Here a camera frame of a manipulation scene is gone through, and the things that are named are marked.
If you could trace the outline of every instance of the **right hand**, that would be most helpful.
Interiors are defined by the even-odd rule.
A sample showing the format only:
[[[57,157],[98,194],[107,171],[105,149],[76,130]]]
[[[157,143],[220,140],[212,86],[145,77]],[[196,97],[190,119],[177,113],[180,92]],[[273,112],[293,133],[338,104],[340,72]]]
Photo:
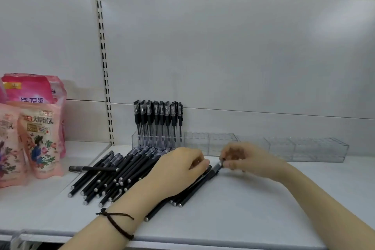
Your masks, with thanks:
[[[225,168],[247,171],[274,181],[279,181],[290,167],[285,161],[249,142],[227,144],[221,151],[220,161]]]

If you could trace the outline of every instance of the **white shelf surface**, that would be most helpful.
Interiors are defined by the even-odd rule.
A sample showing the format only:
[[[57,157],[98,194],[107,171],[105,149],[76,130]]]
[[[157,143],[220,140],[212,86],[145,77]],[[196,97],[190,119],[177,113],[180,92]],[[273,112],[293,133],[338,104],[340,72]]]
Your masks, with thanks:
[[[66,157],[61,160],[65,174],[48,179],[36,179],[29,174],[25,186],[0,188],[0,234],[14,233],[34,228],[35,222],[44,214],[45,207],[76,177],[68,172],[70,165],[88,165],[101,155],[109,143],[66,142]]]
[[[131,147],[110,149],[126,154]],[[217,157],[209,159],[212,164],[218,161]],[[293,165],[375,228],[375,158],[347,157],[344,163],[294,162]],[[40,233],[55,232],[51,233],[50,242],[61,241],[61,236],[67,241],[93,220],[99,210],[100,199],[84,206],[79,194],[68,199],[69,189],[51,200],[34,224],[33,229]],[[37,241],[39,236],[28,235],[28,239]],[[143,223],[132,244],[146,242],[197,245],[200,249],[204,246],[326,249],[307,216],[281,184],[227,169],[206,183],[183,208],[166,205],[150,222]]]

